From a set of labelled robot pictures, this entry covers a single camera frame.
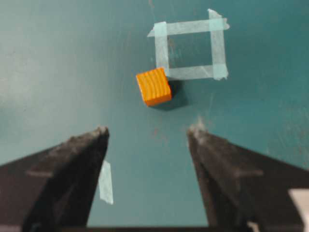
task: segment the teal mat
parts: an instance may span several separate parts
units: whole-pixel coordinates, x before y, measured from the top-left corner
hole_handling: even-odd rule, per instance
[[[173,82],[171,102],[146,107],[135,75],[155,68],[147,34],[208,8],[231,26],[227,80]],[[308,28],[302,0],[3,0],[0,163],[108,126],[114,205],[97,190],[89,226],[206,225],[185,136],[199,116],[233,143],[309,167]],[[172,67],[211,64],[207,33],[170,38]]]

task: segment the tape piece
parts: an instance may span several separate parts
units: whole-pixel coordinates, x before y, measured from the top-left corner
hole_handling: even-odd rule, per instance
[[[230,26],[227,24],[227,19],[212,19],[212,20],[198,20],[189,22],[179,23],[168,23],[167,24],[167,35],[181,35],[190,33],[201,33],[211,30],[227,30]],[[154,37],[155,31],[152,29],[147,37]]]
[[[98,185],[101,200],[104,200],[108,204],[113,204],[111,164],[107,161],[103,161],[100,176],[98,178]]]
[[[227,79],[228,71],[225,64],[225,45],[224,45],[224,28],[223,19],[220,14],[216,11],[208,9],[209,19],[211,20],[211,56],[212,56],[212,67],[213,67],[213,78],[215,80],[221,80],[222,78]]]
[[[155,23],[148,34],[155,40],[156,67],[164,68],[169,80],[190,80],[200,78],[214,78],[221,80],[227,78],[228,70],[225,61],[225,44],[223,30],[229,29],[227,19],[222,18],[216,11],[208,9],[209,20],[190,22]],[[210,32],[212,65],[169,68],[168,35]]]
[[[164,68],[165,75],[169,76],[169,47],[166,22],[154,25],[155,60],[157,68]]]
[[[169,80],[192,80],[213,77],[212,65],[184,67],[169,70]]]
[[[289,194],[304,223],[304,232],[309,232],[309,189],[290,189]]]

